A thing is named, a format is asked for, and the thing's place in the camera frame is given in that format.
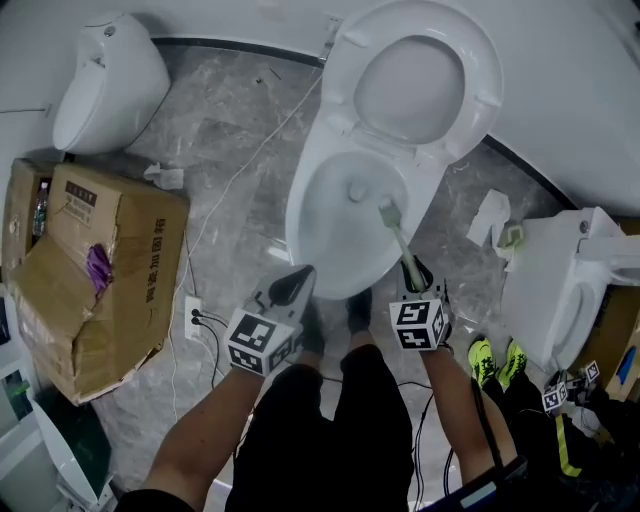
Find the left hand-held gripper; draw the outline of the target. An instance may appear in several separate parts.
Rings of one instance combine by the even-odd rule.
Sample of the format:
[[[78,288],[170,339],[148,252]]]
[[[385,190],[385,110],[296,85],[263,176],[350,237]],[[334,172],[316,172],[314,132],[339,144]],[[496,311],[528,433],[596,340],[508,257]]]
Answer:
[[[234,310],[224,334],[232,366],[269,376],[295,351],[316,278],[315,268],[305,264],[277,267],[260,280],[258,289]]]

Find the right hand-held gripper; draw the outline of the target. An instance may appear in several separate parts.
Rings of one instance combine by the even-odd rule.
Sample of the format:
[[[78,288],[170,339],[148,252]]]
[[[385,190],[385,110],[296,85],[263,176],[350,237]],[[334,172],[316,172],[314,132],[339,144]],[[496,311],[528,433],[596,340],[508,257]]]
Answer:
[[[445,285],[433,283],[431,271],[415,256],[425,292],[416,291],[403,260],[395,302],[389,304],[391,327],[403,350],[433,351],[450,336],[450,304]]]

